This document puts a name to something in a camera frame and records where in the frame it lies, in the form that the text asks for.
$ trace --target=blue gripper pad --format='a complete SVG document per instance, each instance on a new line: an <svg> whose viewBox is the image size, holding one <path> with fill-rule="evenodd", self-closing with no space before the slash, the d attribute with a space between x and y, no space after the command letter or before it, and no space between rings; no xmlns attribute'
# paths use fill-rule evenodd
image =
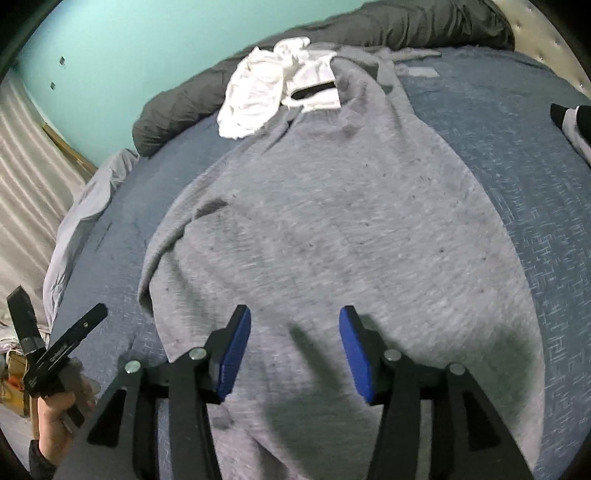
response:
<svg viewBox="0 0 591 480"><path fill-rule="evenodd" d="M340 310L339 331L357 392L371 404L375 397L375 385L372 365L363 345L366 330L353 307Z"/></svg>
<svg viewBox="0 0 591 480"><path fill-rule="evenodd" d="M232 392L246 344L251 334L251 311L245 305L239 305L230 319L227 329L232 329L232 336L219 364L217 395L221 401Z"/></svg>

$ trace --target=blue bedspread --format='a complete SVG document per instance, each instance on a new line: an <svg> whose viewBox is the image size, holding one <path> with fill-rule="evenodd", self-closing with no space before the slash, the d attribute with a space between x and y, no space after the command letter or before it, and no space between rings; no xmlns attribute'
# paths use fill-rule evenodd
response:
<svg viewBox="0 0 591 480"><path fill-rule="evenodd" d="M591 427L591 170L550 119L550 103L588 103L520 54L442 50L439 78L403 77L417 115L456 150L488 193L530 283L544 342L546 411L538 479L558 478ZM66 288L53 338L97 302L109 318L75 352L103 388L128 358L164 351L135 295L147 243L176 196L236 143L214 118L142 159L95 226ZM160 426L165 432L166 419ZM162 474L168 441L160 436Z"/></svg>

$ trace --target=black and white sock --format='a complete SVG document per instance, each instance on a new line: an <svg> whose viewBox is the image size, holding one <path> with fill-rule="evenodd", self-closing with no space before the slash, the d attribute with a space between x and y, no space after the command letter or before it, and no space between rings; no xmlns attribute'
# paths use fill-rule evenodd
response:
<svg viewBox="0 0 591 480"><path fill-rule="evenodd" d="M550 117L574 149L591 165L591 106L566 108L553 103Z"/></svg>

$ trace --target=black sleeve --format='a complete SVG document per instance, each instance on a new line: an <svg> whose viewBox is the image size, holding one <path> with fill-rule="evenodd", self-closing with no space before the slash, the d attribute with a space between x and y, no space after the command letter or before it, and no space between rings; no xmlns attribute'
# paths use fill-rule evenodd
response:
<svg viewBox="0 0 591 480"><path fill-rule="evenodd" d="M33 480L51 480L56 473L56 467L39 451L39 440L32 440L29 445L29 469Z"/></svg>

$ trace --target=metal bolt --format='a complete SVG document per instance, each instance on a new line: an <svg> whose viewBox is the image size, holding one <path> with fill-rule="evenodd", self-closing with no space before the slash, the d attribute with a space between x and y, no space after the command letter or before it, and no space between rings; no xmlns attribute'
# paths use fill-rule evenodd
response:
<svg viewBox="0 0 591 480"><path fill-rule="evenodd" d="M463 374L466 373L466 367L462 364L451 364L449 366L449 371L458 377L461 377Z"/></svg>
<svg viewBox="0 0 591 480"><path fill-rule="evenodd" d="M398 362L402 358L402 354L398 350L390 349L384 352L384 358L388 362Z"/></svg>
<svg viewBox="0 0 591 480"><path fill-rule="evenodd" d="M194 348L189 352L189 358L191 360L203 360L207 357L207 350L205 348Z"/></svg>
<svg viewBox="0 0 591 480"><path fill-rule="evenodd" d="M127 362L125 364L125 371L129 374L138 372L140 368L142 368L142 364L137 360L132 360L131 362Z"/></svg>

